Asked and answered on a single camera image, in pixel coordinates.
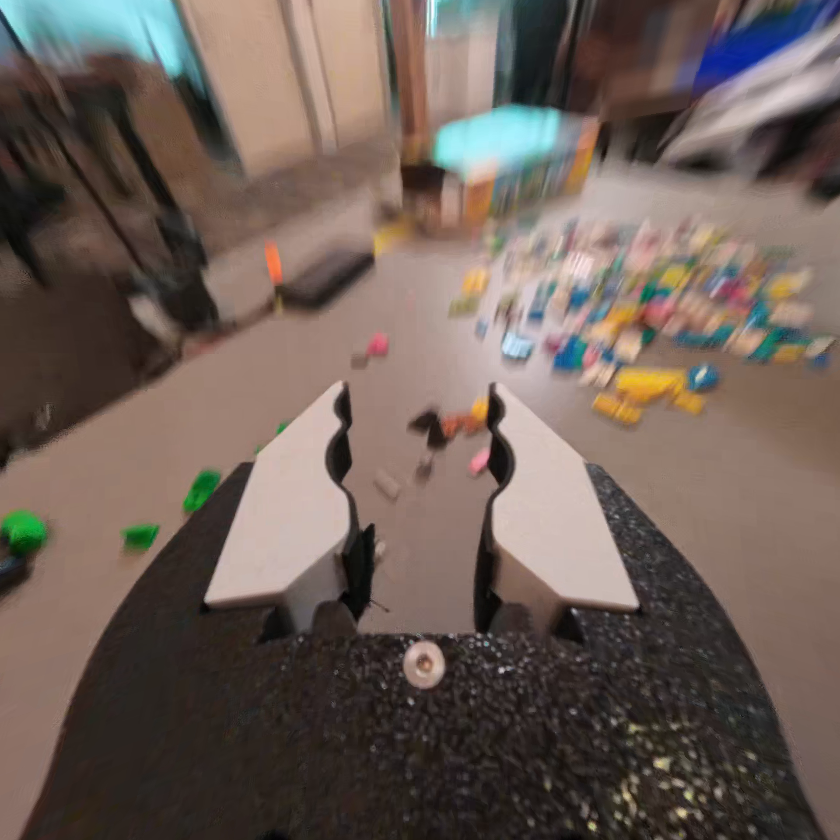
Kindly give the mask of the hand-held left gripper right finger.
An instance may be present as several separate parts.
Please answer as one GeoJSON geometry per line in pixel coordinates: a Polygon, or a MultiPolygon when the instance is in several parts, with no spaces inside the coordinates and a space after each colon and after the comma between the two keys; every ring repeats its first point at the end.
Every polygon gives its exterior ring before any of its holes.
{"type": "Polygon", "coordinates": [[[632,615],[640,601],[585,459],[504,384],[489,386],[488,470],[474,625],[488,634],[519,605],[552,635],[571,610],[632,615]]]}

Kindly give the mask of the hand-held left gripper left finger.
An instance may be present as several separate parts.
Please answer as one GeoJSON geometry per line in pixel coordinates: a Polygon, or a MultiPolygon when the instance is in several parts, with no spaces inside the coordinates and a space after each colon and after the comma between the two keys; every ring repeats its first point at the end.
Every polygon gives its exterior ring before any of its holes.
{"type": "Polygon", "coordinates": [[[203,598],[208,611],[273,607],[293,633],[319,605],[364,614],[364,529],[352,467],[350,387],[337,381],[255,457],[203,598]]]}

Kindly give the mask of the pile of colourful toy bricks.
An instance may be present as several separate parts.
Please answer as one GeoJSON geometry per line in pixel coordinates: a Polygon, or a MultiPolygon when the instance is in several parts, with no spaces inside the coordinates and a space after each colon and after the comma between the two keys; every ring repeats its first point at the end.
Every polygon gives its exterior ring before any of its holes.
{"type": "Polygon", "coordinates": [[[604,391],[640,367],[657,340],[723,352],[751,364],[838,356],[838,337],[813,327],[804,299],[809,268],[790,248],[761,248],[726,228],[688,218],[677,227],[572,217],[561,226],[486,236],[490,269],[473,317],[534,340],[552,371],[604,391]]]}

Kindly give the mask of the grey desk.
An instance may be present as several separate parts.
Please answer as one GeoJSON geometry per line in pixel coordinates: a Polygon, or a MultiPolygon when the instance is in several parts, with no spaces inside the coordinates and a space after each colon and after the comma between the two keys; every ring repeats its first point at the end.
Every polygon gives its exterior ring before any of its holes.
{"type": "Polygon", "coordinates": [[[720,383],[701,415],[619,426],[541,350],[509,362],[500,330],[448,317],[477,256],[403,243],[86,422],[195,431],[233,471],[150,552],[45,553],[2,597],[2,838],[838,838],[838,356],[659,339],[643,367],[720,383]],[[256,456],[338,381],[364,614],[323,602],[293,633],[273,607],[208,611],[256,456]],[[477,632],[490,430],[432,451],[406,427],[493,382],[587,462],[637,613],[540,635],[511,605],[477,632]]]}

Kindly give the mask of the group of green toy bricks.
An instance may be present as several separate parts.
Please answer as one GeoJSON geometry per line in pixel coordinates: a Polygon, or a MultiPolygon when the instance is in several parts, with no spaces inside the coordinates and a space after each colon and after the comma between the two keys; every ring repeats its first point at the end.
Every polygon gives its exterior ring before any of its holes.
{"type": "Polygon", "coordinates": [[[161,424],[77,425],[12,457],[2,471],[2,559],[105,545],[144,554],[175,523],[202,510],[233,471],[199,458],[200,435],[161,424]]]}

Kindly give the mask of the dark brown wedge toy brick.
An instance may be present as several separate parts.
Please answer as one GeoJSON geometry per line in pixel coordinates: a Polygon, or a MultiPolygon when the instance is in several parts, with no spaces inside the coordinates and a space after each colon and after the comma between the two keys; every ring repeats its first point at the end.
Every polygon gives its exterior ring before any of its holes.
{"type": "Polygon", "coordinates": [[[425,436],[426,447],[439,451],[448,445],[448,436],[438,409],[429,407],[412,418],[406,430],[411,434],[425,436]]]}

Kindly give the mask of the black rectangular block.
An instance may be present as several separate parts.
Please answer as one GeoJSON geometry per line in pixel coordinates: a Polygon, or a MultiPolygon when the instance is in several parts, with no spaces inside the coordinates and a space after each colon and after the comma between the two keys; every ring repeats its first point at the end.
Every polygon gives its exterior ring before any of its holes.
{"type": "Polygon", "coordinates": [[[371,250],[335,248],[310,264],[300,275],[275,288],[285,307],[316,311],[354,284],[375,264],[371,250]]]}

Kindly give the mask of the yellow tape strip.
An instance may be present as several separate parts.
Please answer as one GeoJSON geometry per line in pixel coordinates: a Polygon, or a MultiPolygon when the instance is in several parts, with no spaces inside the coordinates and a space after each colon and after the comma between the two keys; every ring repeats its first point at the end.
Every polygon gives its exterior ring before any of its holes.
{"type": "Polygon", "coordinates": [[[392,251],[414,234],[413,223],[405,218],[389,221],[379,226],[373,235],[372,251],[375,259],[392,251]]]}

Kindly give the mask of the colourful cardboard box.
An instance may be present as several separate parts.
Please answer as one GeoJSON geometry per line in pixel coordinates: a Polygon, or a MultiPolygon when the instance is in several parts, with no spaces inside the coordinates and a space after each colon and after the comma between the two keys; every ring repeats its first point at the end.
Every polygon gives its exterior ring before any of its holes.
{"type": "Polygon", "coordinates": [[[403,211],[427,235],[462,235],[578,194],[600,128],[516,104],[448,122],[402,153],[403,211]]]}

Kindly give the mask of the white door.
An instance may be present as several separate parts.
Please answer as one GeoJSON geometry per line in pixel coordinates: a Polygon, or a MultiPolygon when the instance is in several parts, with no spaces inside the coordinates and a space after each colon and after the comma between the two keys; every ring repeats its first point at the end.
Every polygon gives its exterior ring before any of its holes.
{"type": "Polygon", "coordinates": [[[373,1],[314,1],[329,105],[344,149],[391,128],[385,95],[382,11],[373,1]]]}
{"type": "Polygon", "coordinates": [[[315,152],[281,3],[178,2],[249,180],[315,152]]]}

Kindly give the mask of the blue plastic bin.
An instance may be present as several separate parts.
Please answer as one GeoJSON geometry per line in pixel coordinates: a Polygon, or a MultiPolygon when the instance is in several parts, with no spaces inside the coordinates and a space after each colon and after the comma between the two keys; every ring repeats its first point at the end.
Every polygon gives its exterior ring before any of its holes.
{"type": "Polygon", "coordinates": [[[730,28],[710,41],[696,74],[693,99],[824,29],[838,11],[838,1],[743,2],[730,28]]]}

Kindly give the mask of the wooden post with red signs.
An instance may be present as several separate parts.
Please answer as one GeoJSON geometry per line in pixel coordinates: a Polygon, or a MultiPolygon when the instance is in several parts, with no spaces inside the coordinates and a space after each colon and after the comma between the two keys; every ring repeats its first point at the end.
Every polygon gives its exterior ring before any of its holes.
{"type": "Polygon", "coordinates": [[[427,147],[426,1],[391,1],[395,81],[400,109],[402,153],[409,161],[427,147]]]}

